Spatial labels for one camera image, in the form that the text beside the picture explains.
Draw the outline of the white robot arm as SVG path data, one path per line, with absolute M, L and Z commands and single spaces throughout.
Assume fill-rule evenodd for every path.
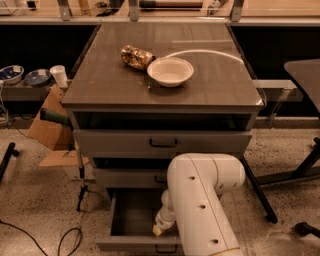
M 186 153 L 167 170 L 153 233 L 178 227 L 185 256 L 244 256 L 219 196 L 244 183 L 245 170 L 228 154 Z

